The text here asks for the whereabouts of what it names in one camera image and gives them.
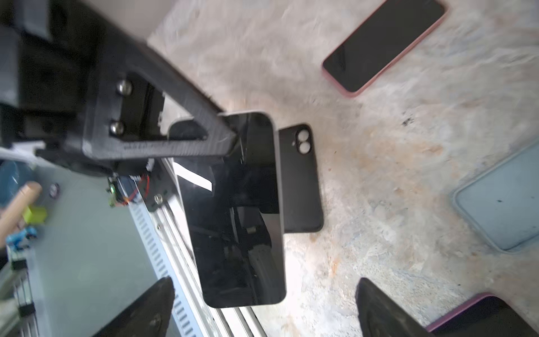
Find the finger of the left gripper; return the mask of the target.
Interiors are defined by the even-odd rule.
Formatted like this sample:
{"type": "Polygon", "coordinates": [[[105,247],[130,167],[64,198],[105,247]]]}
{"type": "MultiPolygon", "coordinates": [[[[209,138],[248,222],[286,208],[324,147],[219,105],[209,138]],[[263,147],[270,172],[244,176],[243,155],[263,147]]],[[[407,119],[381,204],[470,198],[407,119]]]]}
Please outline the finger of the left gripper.
{"type": "Polygon", "coordinates": [[[145,42],[114,25],[81,40],[91,71],[82,152],[93,160],[223,156],[236,133],[222,109],[145,42]]]}

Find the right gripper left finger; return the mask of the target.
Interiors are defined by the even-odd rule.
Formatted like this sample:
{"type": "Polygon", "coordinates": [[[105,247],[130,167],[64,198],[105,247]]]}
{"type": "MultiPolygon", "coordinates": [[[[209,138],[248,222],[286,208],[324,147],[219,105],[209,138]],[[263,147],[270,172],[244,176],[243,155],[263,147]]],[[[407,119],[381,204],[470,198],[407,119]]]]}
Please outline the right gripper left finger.
{"type": "Polygon", "coordinates": [[[94,336],[165,336],[174,299],[173,281],[163,277],[94,336]]]}

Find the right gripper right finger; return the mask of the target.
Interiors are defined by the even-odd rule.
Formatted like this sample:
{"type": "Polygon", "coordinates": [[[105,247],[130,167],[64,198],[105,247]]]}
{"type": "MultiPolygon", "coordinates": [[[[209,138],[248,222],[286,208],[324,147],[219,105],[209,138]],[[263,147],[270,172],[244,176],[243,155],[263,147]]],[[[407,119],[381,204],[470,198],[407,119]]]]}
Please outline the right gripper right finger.
{"type": "Polygon", "coordinates": [[[360,279],[355,293],[362,336],[433,336],[370,279],[360,279]]]}

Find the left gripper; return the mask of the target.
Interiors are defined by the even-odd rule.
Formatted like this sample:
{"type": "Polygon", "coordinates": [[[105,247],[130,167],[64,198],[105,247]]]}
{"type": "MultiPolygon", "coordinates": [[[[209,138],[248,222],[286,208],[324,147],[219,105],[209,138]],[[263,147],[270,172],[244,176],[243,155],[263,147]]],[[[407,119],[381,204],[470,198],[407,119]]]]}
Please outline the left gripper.
{"type": "Polygon", "coordinates": [[[94,12],[81,1],[1,2],[1,147],[38,142],[35,157],[89,176],[109,163],[82,152],[94,12]]]}

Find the black phone case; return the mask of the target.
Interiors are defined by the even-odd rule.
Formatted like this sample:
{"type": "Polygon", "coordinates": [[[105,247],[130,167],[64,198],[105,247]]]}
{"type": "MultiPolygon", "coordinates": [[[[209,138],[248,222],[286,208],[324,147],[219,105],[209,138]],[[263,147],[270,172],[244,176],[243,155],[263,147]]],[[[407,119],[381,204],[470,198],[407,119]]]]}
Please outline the black phone case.
{"type": "Polygon", "coordinates": [[[310,126],[297,124],[281,129],[279,149],[284,232],[316,233],[323,228],[324,211],[310,126]]]}

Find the light blue phone case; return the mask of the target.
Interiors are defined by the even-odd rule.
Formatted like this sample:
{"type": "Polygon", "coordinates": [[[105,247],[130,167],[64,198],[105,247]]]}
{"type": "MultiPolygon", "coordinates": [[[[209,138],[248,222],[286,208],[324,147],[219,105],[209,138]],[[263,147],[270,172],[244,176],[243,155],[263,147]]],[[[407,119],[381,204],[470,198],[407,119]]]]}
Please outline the light blue phone case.
{"type": "Polygon", "coordinates": [[[453,208],[488,245],[506,254],[538,241],[538,141],[451,196],[453,208]]]}

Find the left circuit board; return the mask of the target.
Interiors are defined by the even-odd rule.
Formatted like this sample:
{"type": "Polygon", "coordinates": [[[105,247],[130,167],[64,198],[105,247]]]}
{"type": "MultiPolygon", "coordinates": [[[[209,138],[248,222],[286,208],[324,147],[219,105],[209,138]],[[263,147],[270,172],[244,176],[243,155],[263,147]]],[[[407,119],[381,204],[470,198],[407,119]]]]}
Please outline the left circuit board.
{"type": "Polygon", "coordinates": [[[111,208],[140,204],[150,192],[150,174],[140,176],[108,177],[109,206],[111,208]]]}

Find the aluminium mounting rail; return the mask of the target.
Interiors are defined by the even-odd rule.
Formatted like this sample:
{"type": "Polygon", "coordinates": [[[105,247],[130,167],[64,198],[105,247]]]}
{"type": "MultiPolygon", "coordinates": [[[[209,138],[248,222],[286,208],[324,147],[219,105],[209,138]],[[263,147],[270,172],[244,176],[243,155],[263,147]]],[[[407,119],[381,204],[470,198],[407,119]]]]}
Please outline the aluminium mounting rail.
{"type": "Polygon", "coordinates": [[[265,336],[252,308],[221,310],[204,302],[173,164],[156,160],[150,192],[129,205],[155,275],[173,281],[171,326],[180,336],[265,336]]]}

